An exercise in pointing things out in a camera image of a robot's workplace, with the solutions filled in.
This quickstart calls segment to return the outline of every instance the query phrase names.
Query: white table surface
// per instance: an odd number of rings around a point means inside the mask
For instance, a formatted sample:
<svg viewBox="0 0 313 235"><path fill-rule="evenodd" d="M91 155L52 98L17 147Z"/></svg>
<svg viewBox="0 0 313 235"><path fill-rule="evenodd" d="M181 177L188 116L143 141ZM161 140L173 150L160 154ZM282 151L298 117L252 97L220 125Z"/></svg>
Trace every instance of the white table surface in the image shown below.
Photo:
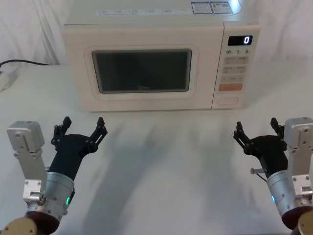
<svg viewBox="0 0 313 235"><path fill-rule="evenodd" d="M0 228L24 215L24 178L6 134L16 120L35 120L55 155L53 126L89 135L102 116L109 134L87 155L58 235L239 235L287 233L265 182L250 175L258 160L233 139L274 134L271 117L313 117L313 62L252 67L237 110L86 113L66 66L31 66L0 93Z"/></svg>

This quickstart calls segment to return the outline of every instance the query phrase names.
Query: microwave button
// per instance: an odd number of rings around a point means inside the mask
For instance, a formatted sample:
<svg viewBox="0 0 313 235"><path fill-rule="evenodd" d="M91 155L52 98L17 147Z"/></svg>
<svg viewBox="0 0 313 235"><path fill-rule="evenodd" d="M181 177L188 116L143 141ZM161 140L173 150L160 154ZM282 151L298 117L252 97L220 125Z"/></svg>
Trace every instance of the microwave button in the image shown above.
<svg viewBox="0 0 313 235"><path fill-rule="evenodd" d="M225 66L223 68L223 73L228 74L228 73L233 73L234 67L233 66Z"/></svg>
<svg viewBox="0 0 313 235"><path fill-rule="evenodd" d="M245 78L244 74L223 75L222 78L221 78L221 83L244 82L244 78Z"/></svg>
<svg viewBox="0 0 313 235"><path fill-rule="evenodd" d="M235 65L236 64L236 57L232 56L232 57L226 57L224 59L224 65Z"/></svg>
<svg viewBox="0 0 313 235"><path fill-rule="evenodd" d="M248 62L248 56L230 56L224 59L224 65L246 65Z"/></svg>
<svg viewBox="0 0 313 235"><path fill-rule="evenodd" d="M238 64L239 65L246 65L249 62L248 56L239 56L238 57Z"/></svg>
<svg viewBox="0 0 313 235"><path fill-rule="evenodd" d="M234 66L233 73L245 73L245 72L246 72L246 66L245 65Z"/></svg>
<svg viewBox="0 0 313 235"><path fill-rule="evenodd" d="M242 83L227 83L227 84L220 84L219 91L226 92L226 91L240 91L243 88Z"/></svg>
<svg viewBox="0 0 313 235"><path fill-rule="evenodd" d="M238 97L222 97L217 100L218 105L235 105L238 102Z"/></svg>

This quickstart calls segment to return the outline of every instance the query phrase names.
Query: white microwave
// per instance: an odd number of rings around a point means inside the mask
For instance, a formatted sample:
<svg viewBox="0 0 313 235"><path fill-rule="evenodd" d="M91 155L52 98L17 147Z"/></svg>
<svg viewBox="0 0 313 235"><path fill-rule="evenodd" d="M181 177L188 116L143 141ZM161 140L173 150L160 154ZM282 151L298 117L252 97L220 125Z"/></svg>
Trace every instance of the white microwave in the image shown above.
<svg viewBox="0 0 313 235"><path fill-rule="evenodd" d="M244 1L78 0L63 38L85 111L238 108L260 28Z"/></svg>

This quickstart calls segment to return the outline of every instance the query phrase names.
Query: white cloth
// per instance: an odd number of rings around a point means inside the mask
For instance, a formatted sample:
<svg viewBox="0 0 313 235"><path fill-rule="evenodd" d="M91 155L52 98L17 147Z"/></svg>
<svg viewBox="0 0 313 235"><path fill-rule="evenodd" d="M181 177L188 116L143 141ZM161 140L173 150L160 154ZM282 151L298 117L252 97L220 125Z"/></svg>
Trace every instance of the white cloth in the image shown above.
<svg viewBox="0 0 313 235"><path fill-rule="evenodd" d="M0 62L66 64L61 30L74 0L0 0ZM258 12L256 60L313 59L312 0L247 0Z"/></svg>

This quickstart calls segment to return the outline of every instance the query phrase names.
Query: green led light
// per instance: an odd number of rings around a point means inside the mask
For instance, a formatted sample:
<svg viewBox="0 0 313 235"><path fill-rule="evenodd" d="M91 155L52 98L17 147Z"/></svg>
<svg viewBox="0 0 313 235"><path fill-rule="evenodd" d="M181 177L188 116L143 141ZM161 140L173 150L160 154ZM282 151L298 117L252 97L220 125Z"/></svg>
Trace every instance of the green led light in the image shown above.
<svg viewBox="0 0 313 235"><path fill-rule="evenodd" d="M67 198L67 205L69 204L70 197Z"/></svg>

